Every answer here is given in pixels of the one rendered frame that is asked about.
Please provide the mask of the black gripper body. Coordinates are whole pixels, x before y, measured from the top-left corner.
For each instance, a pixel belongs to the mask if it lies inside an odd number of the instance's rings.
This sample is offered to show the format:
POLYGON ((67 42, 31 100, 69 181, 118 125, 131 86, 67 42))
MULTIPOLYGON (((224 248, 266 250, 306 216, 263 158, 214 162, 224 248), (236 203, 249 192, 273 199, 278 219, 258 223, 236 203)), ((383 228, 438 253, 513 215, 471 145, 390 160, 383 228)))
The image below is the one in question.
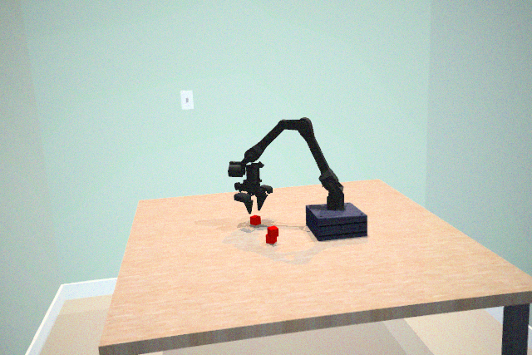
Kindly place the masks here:
POLYGON ((247 189, 245 191, 247 193, 239 192, 234 195, 234 200, 239 202, 247 202, 251 200, 251 196, 253 195, 266 195, 265 191, 267 191, 268 194, 273 193, 272 186, 269 185, 260 185, 260 182, 262 180, 260 177, 258 179, 248 179, 244 180, 247 183, 247 189))

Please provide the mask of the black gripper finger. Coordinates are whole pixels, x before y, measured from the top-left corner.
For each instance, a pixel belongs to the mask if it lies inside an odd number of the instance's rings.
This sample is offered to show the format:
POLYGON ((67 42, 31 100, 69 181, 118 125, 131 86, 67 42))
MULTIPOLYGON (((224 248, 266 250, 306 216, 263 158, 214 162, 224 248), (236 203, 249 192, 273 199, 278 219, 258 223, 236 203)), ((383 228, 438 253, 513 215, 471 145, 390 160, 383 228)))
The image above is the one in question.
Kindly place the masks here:
POLYGON ((268 195, 255 195, 255 196, 257 198, 258 211, 260 211, 268 195))
POLYGON ((248 211, 249 214, 251 214, 251 212, 252 212, 253 202, 254 202, 253 200, 250 200, 250 201, 244 202, 245 207, 246 207, 246 209, 247 209, 247 211, 248 211))

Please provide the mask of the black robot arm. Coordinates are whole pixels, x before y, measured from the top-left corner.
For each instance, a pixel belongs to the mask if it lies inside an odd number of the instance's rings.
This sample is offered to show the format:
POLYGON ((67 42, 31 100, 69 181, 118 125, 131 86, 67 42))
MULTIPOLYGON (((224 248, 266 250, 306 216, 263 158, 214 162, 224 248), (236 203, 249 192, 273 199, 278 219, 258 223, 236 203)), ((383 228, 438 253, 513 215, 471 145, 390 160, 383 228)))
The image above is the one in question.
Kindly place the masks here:
POLYGON ((260 177, 259 168, 264 164, 253 163, 264 152, 266 147, 283 131, 298 131, 302 138, 307 142, 310 151, 313 154, 321 175, 319 180, 325 190, 328 190, 327 207, 329 210, 344 210, 344 186, 339 182, 337 176, 328 166, 326 159, 318 145, 313 132, 313 125, 310 119, 303 117, 299 120, 281 120, 278 124, 256 145, 245 151, 242 161, 230 161, 228 175, 229 177, 243 177, 246 172, 246 178, 258 179, 260 177), (246 165, 248 163, 251 165, 246 165))

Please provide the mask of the red cube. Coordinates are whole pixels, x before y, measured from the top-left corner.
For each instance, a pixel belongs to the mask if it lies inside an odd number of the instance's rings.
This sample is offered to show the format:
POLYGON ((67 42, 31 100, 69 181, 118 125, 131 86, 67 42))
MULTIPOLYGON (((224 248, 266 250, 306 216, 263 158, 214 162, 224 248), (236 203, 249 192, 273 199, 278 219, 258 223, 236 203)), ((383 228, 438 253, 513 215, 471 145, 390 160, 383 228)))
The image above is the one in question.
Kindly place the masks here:
POLYGON ((277 237, 270 238, 268 234, 266 234, 266 243, 274 244, 277 241, 277 237))
POLYGON ((278 237, 278 228, 276 226, 267 227, 268 236, 270 238, 278 237))
POLYGON ((261 224, 261 216, 253 215, 250 217, 250 224, 258 225, 261 224))

